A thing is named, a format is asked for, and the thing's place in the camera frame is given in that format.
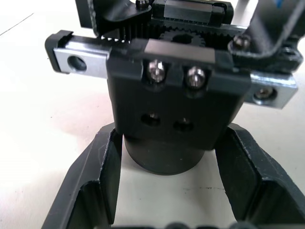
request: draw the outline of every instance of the cylindrical base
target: cylindrical base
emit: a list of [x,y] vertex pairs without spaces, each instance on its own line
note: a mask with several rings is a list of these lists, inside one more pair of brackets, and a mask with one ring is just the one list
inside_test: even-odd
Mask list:
[[138,165],[159,175],[183,173],[193,168],[204,155],[204,151],[200,149],[127,136],[125,145],[129,155]]

